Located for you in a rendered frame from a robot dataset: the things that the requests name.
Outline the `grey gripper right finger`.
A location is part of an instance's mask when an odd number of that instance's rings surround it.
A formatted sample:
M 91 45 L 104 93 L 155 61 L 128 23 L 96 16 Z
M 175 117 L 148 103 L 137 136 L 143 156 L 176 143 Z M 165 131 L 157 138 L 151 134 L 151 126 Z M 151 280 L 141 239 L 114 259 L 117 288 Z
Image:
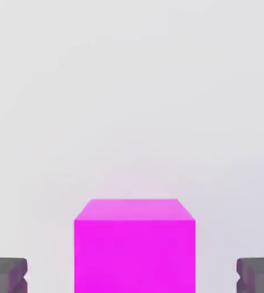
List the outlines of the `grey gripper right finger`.
M 237 293 L 264 293 L 264 258 L 239 258 Z

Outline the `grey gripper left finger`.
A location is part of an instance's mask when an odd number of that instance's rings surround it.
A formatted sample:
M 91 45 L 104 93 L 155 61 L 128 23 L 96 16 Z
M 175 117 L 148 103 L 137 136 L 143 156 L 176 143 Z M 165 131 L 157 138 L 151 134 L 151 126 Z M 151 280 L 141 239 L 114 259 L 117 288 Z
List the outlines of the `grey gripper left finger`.
M 27 293 L 27 260 L 0 258 L 0 293 Z

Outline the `small magenta cube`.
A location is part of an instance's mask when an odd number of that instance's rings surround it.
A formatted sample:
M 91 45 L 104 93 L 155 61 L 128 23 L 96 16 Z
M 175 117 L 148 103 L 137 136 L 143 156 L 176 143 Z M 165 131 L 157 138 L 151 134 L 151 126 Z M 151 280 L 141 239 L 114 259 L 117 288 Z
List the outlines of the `small magenta cube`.
M 195 293 L 195 219 L 176 199 L 93 199 L 74 220 L 74 293 Z

